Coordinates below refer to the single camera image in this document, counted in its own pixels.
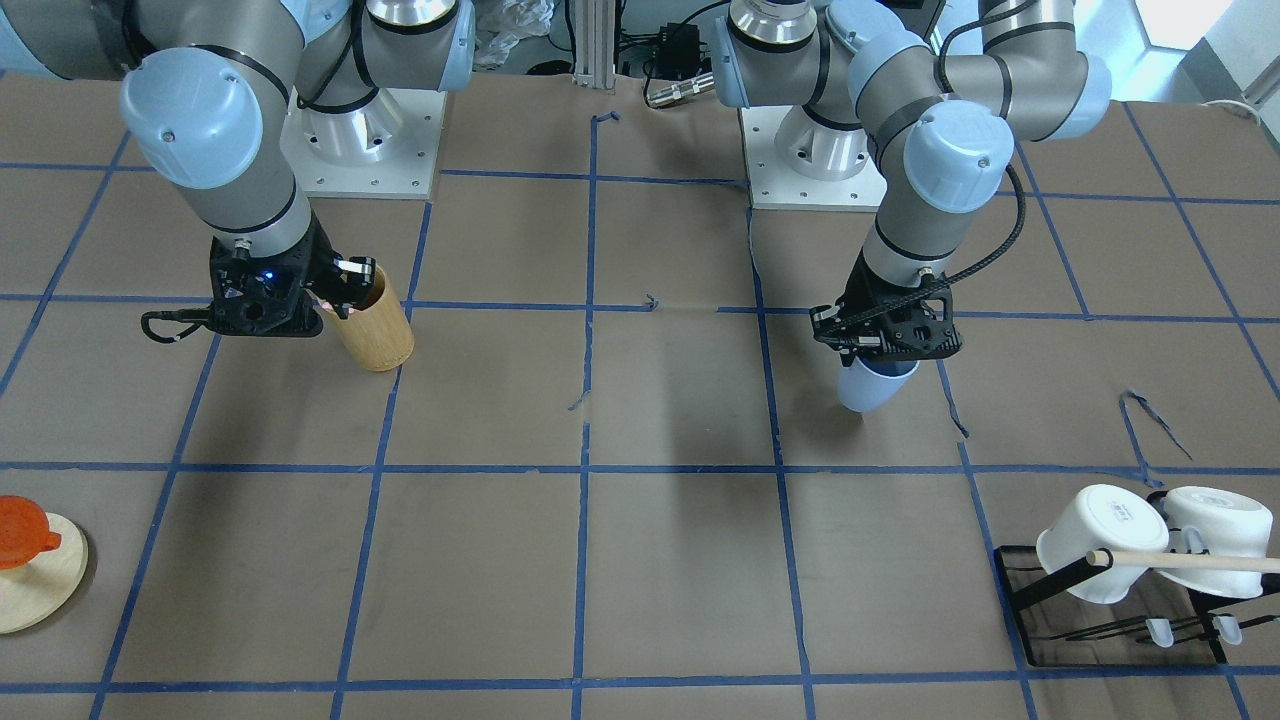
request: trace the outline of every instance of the mug rack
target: mug rack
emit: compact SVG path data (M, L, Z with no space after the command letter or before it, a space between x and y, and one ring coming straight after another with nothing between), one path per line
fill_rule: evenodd
M1120 602L1094 605L1066 591L1107 564L1085 556L1046 573L1032 546L1002 546L995 556L1027 661L1037 667L1222 664L1224 643L1239 644L1249 628L1280 621L1266 614L1242 619L1258 598L1217 597L1156 573L1143 574ZM1260 597L1277 593L1280 573L1263 574Z

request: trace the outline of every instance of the wooden stick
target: wooden stick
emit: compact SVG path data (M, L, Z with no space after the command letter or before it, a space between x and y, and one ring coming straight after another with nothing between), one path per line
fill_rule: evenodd
M1187 555L1178 552L1129 552L1094 550L1085 555L1094 568L1165 568L1184 570L1243 570L1245 573L1280 573L1280 559L1226 557L1219 555Z

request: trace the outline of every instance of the white mug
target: white mug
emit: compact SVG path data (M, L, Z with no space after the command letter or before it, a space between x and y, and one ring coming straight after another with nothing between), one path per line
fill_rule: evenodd
M1169 529L1160 512L1137 495L1115 486L1089 486L1039 534L1036 556L1046 573L1053 573L1100 547L1164 552L1169 548ZM1124 600L1129 587L1147 570L1111 568L1066 592L1088 602L1111 605Z
M1271 539L1271 510L1239 493L1206 487L1169 491L1164 500L1174 550L1224 557L1266 557ZM1244 570L1156 570L1194 591L1219 597L1262 594L1262 573Z

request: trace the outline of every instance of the bamboo cup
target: bamboo cup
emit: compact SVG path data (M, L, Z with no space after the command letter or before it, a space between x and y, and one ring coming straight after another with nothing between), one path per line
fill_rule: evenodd
M375 269L369 297L353 307L346 320L333 310L325 309L325 313L351 356L366 370L394 370L413 354L413 331L381 265Z

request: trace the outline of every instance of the wooden coaster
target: wooden coaster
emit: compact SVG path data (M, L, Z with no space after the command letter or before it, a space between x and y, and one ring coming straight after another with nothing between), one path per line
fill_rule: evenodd
M88 568L88 543L74 523L49 512L49 529L63 536L58 550L0 570L0 634L24 630L54 614L76 592Z

